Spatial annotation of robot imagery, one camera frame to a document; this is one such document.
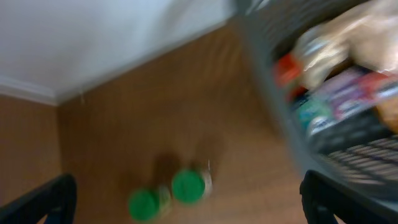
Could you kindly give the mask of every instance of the plastic basket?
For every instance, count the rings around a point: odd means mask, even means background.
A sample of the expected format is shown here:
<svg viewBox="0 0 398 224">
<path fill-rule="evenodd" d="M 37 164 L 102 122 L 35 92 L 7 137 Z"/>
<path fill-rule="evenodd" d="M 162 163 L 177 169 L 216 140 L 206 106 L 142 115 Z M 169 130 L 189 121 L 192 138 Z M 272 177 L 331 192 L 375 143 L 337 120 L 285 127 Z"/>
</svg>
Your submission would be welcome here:
<svg viewBox="0 0 398 224">
<path fill-rule="evenodd" d="M 274 79 L 274 64 L 309 28 L 333 19 L 362 0 L 235 0 L 237 17 L 266 106 L 280 124 L 294 159 L 331 174 L 372 197 L 398 198 L 398 136 L 370 109 L 306 138 Z"/>
</svg>

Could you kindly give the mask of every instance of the green bottle cap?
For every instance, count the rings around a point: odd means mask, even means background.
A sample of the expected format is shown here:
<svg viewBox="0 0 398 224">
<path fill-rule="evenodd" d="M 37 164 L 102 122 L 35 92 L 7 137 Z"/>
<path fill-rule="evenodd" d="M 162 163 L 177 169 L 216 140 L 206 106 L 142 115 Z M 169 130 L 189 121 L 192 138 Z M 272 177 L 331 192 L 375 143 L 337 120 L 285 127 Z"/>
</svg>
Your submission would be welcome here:
<svg viewBox="0 0 398 224">
<path fill-rule="evenodd" d="M 172 181 L 173 196 L 183 203 L 195 203 L 205 193 L 205 181 L 193 170 L 182 170 Z"/>
<path fill-rule="evenodd" d="M 137 221 L 147 221 L 159 212 L 159 196 L 150 190 L 134 192 L 129 199 L 129 212 Z"/>
</svg>

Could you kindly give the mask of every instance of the white wall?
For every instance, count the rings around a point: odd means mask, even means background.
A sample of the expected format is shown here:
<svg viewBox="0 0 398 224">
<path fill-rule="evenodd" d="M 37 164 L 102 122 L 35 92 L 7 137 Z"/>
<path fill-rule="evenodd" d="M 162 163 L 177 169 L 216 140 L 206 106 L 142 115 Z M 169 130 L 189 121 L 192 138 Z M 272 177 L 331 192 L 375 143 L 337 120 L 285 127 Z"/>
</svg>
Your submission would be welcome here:
<svg viewBox="0 0 398 224">
<path fill-rule="evenodd" d="M 0 93 L 57 103 L 230 15 L 228 0 L 2 0 Z"/>
</svg>

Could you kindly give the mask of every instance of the wooden floor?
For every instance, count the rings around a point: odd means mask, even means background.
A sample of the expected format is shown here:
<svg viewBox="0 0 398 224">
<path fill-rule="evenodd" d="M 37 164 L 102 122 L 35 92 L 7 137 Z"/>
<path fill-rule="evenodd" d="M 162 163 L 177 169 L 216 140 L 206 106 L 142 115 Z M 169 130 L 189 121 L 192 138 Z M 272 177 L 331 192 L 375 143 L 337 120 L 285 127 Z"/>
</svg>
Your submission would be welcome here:
<svg viewBox="0 0 398 224">
<path fill-rule="evenodd" d="M 213 194 L 157 223 L 306 223 L 300 179 L 272 129 L 232 28 L 147 63 L 58 109 L 75 223 L 132 223 L 129 194 L 208 159 Z"/>
<path fill-rule="evenodd" d="M 61 173 L 53 106 L 0 96 L 0 206 Z"/>
</svg>

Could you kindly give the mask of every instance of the baseboard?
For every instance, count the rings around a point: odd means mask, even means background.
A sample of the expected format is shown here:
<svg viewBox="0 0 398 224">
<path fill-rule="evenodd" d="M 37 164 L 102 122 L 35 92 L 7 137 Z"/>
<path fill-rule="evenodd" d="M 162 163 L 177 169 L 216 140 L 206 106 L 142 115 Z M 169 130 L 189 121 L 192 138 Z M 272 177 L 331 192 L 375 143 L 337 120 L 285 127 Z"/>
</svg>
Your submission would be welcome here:
<svg viewBox="0 0 398 224">
<path fill-rule="evenodd" d="M 114 78 L 117 78 L 118 76 L 122 75 L 123 73 L 126 73 L 126 72 L 128 72 L 146 62 L 149 62 L 167 52 L 177 49 L 193 40 L 196 40 L 212 31 L 214 31 L 214 30 L 217 30 L 220 27 L 225 26 L 226 23 L 227 23 L 227 19 L 224 21 L 218 22 L 218 23 L 214 24 L 213 26 L 208 27 L 204 30 L 198 31 L 198 32 L 194 33 L 193 35 L 190 35 L 182 40 L 178 40 L 178 41 L 171 43 L 165 47 L 162 47 L 153 52 L 150 52 L 147 55 L 141 57 L 139 60 L 135 60 L 131 63 L 122 65 L 119 68 L 114 69 L 108 73 L 104 73 L 100 76 L 95 77 L 94 79 L 91 79 L 91 80 L 88 80 L 87 82 L 81 83 L 80 85 L 72 88 L 71 90 L 61 92 L 61 93 L 57 94 L 57 103 L 61 104 L 61 103 L 64 103 L 64 102 L 78 96 L 79 94 L 84 94 L 84 92 L 87 92 L 101 84 L 104 84 Z"/>
<path fill-rule="evenodd" d="M 0 76 L 0 94 L 46 105 L 57 105 L 55 93 L 51 89 L 4 76 Z"/>
</svg>

